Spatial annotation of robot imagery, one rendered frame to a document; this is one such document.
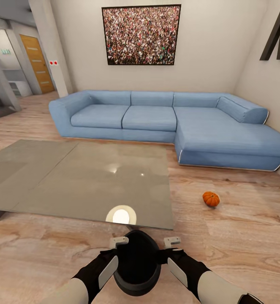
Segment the cauldron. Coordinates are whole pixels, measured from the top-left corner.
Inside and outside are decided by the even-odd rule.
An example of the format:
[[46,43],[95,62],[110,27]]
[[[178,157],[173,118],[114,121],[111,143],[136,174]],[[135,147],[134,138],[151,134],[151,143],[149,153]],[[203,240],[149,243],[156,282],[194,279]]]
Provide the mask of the cauldron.
[[117,249],[129,252],[129,258],[118,263],[113,274],[118,287],[128,295],[142,296],[150,292],[156,285],[161,265],[154,260],[154,253],[160,250],[157,243],[147,233],[140,230],[130,231],[125,237],[128,244],[117,245]]

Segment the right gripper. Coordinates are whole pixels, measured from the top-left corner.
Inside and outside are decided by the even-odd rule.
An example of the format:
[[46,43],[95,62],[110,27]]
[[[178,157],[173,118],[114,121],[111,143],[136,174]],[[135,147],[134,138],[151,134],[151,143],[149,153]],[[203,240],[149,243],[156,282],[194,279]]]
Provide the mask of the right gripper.
[[166,250],[157,250],[156,253],[154,253],[154,260],[158,261],[158,264],[163,265],[163,264],[168,264],[168,259],[166,259],[167,257],[167,253],[173,250],[173,248],[171,249],[166,249]]

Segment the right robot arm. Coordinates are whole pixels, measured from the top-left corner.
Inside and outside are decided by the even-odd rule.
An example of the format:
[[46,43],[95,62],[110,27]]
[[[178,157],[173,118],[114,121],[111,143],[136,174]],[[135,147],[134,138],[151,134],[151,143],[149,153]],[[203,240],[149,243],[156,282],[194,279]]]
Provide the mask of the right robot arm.
[[189,290],[201,304],[267,304],[254,293],[210,271],[201,261],[196,261],[183,252],[172,248],[179,244],[179,237],[164,238],[164,250],[154,253],[158,264],[168,264],[171,273]]

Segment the pumpkin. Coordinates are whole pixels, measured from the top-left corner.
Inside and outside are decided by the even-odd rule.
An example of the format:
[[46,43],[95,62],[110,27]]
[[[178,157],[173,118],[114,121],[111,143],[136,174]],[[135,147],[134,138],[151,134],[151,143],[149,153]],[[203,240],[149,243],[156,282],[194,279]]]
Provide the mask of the pumpkin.
[[220,202],[219,197],[215,193],[212,193],[212,192],[205,192],[203,194],[203,199],[204,199],[204,202],[210,207],[217,206]]

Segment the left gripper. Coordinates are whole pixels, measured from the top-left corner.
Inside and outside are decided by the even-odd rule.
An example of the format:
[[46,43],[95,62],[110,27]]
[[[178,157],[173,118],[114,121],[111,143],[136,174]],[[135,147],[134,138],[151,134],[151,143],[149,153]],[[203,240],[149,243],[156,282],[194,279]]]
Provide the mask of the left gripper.
[[117,256],[118,256],[118,262],[123,263],[126,261],[126,258],[129,258],[129,252],[125,249],[113,249]]

